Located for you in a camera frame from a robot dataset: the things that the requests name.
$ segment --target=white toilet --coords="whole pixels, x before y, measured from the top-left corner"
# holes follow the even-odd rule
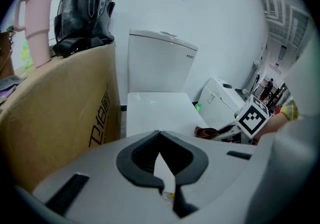
[[[194,136],[196,126],[208,127],[181,93],[197,50],[166,32],[129,31],[127,137],[154,130]],[[164,191],[175,192],[175,177],[160,155],[154,175],[164,181]]]

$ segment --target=gray plastic surface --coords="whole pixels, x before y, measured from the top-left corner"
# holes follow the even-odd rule
[[[168,132],[209,156],[200,179],[181,188],[185,201],[200,208],[182,219],[166,205],[157,189],[134,186],[117,170],[118,152],[150,133],[81,155],[45,179],[33,195],[45,204],[74,173],[82,173],[90,180],[65,215],[77,223],[267,222],[294,198],[315,166],[320,151],[319,123],[320,117],[290,122],[278,133],[264,135],[256,147]],[[243,160],[226,155],[230,150],[252,157]]]

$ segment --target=black leather bag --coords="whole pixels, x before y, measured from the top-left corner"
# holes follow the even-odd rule
[[[115,3],[112,0],[60,0],[54,18],[57,56],[69,55],[88,48],[111,44],[108,31]]]

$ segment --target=red object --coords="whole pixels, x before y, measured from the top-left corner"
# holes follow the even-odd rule
[[[260,99],[261,99],[261,101],[264,101],[265,100],[265,98],[266,98],[266,90],[267,90],[267,86],[265,86],[264,87],[264,90],[263,90],[263,92],[261,93],[261,95],[260,95]]]
[[[275,110],[275,112],[274,112],[275,115],[280,113],[280,111],[281,111],[281,109],[278,106],[276,106],[274,110]]]
[[[212,139],[219,135],[219,132],[214,128],[201,128],[199,126],[195,127],[194,134],[198,138],[202,139]]]

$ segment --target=white wall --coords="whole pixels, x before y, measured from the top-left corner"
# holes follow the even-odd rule
[[[213,76],[243,87],[261,54],[267,23],[261,0],[114,0],[110,31],[116,39],[116,72],[121,104],[127,102],[127,52],[130,28],[167,31],[199,46],[184,87],[191,100]],[[59,0],[53,0],[54,17]],[[13,8],[2,28],[12,22]],[[20,66],[23,33],[18,33],[14,66]]]
[[[284,83],[283,78],[286,76],[289,69],[296,61],[297,51],[291,45],[286,46],[287,49],[285,52],[285,56],[282,60],[279,59],[279,53],[282,45],[283,44],[281,42],[278,42],[274,39],[270,38],[268,40],[269,59],[266,67],[265,77],[267,80],[273,78],[273,84],[275,87],[280,87]],[[279,65],[277,69],[281,71],[281,74],[277,73],[273,68],[269,66],[269,64],[274,66],[276,63]]]

